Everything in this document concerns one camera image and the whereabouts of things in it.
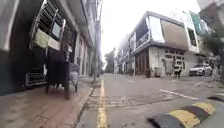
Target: yellow and black speed bump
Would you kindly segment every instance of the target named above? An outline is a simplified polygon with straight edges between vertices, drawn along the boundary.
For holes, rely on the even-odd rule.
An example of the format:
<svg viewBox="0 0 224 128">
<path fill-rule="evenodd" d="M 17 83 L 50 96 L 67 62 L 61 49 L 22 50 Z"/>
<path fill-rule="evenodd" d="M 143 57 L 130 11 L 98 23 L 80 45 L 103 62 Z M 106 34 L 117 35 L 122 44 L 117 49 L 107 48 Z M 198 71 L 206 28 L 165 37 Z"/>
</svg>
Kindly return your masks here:
<svg viewBox="0 0 224 128">
<path fill-rule="evenodd" d="M 224 102 L 224 93 L 215 93 L 214 95 L 208 97 L 208 99 Z"/>
<path fill-rule="evenodd" d="M 148 118 L 148 121 L 156 128 L 193 128 L 214 112 L 215 108 L 209 103 L 197 102 L 192 106 Z"/>
</svg>

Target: utility pole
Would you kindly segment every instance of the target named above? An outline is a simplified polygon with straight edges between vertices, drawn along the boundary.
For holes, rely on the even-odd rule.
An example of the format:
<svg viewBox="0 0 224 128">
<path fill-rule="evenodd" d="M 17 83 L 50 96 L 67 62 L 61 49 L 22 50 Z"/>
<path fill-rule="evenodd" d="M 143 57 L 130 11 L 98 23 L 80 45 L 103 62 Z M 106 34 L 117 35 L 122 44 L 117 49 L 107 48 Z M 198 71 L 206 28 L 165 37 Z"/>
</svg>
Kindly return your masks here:
<svg viewBox="0 0 224 128">
<path fill-rule="evenodd" d="M 99 50 L 99 45 L 101 43 L 101 12 L 102 12 L 102 5 L 103 5 L 103 0 L 101 0 L 101 2 L 99 3 L 99 1 L 97 0 L 97 18 L 96 18 L 96 24 L 95 24 L 95 47 L 94 47 L 94 54 L 93 54 L 93 63 L 94 63 L 94 79 L 93 79 L 93 83 L 96 81 L 96 76 L 97 76 L 97 61 L 98 61 L 98 50 Z"/>
</svg>

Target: street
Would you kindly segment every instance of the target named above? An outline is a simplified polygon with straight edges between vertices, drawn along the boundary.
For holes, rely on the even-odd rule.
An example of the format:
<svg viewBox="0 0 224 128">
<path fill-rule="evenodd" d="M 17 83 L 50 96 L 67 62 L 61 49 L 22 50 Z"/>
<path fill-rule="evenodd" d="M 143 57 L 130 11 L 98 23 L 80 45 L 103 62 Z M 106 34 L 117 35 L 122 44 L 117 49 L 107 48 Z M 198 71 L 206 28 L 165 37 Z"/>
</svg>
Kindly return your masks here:
<svg viewBox="0 0 224 128">
<path fill-rule="evenodd" d="M 90 95 L 76 127 L 153 127 L 147 118 L 206 100 L 218 90 L 211 80 L 211 77 L 183 77 L 177 80 L 105 74 L 101 88 L 94 89 Z"/>
</svg>

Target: parked car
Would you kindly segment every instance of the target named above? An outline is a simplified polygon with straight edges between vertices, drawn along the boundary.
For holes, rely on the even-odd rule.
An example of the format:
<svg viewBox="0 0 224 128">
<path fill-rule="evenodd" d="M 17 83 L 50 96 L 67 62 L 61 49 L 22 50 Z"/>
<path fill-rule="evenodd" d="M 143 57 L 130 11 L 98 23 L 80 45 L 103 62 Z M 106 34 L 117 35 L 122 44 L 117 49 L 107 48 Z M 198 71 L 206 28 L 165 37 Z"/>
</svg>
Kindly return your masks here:
<svg viewBox="0 0 224 128">
<path fill-rule="evenodd" d="M 189 71 L 189 76 L 212 75 L 212 67 L 209 64 L 197 64 Z"/>
</svg>

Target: tree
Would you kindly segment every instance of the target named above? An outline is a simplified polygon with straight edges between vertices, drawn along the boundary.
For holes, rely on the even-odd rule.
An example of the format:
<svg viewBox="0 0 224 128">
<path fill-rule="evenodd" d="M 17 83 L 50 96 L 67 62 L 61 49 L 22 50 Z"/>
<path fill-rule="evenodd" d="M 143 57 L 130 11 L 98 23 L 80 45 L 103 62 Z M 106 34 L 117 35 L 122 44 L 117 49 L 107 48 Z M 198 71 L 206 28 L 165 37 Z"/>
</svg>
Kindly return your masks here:
<svg viewBox="0 0 224 128">
<path fill-rule="evenodd" d="M 205 34 L 202 38 L 205 49 L 212 52 L 215 56 L 219 56 L 221 64 L 221 81 L 224 84 L 224 41 L 221 33 L 212 32 Z"/>
<path fill-rule="evenodd" d="M 107 62 L 105 72 L 107 73 L 114 73 L 114 54 L 115 54 L 115 48 L 113 49 L 113 51 L 105 55 L 105 60 Z"/>
</svg>

